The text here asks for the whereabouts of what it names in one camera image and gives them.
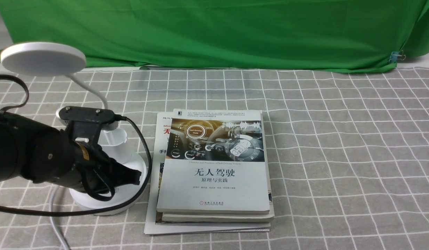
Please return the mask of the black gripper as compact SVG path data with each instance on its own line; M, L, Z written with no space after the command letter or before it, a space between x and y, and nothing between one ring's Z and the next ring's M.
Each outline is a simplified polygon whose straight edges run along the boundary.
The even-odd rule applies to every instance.
M55 175L55 184L87 195L114 195L116 186L140 185L142 172L130 169L105 152L94 152L84 142L72 143L72 160Z

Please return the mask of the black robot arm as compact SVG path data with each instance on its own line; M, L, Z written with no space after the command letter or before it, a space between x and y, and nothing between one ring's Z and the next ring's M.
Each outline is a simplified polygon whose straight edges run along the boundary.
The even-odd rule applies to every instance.
M70 122L64 130L21 115L0 112L0 182L22 177L98 197L124 185L139 185L130 169L98 145L102 125Z

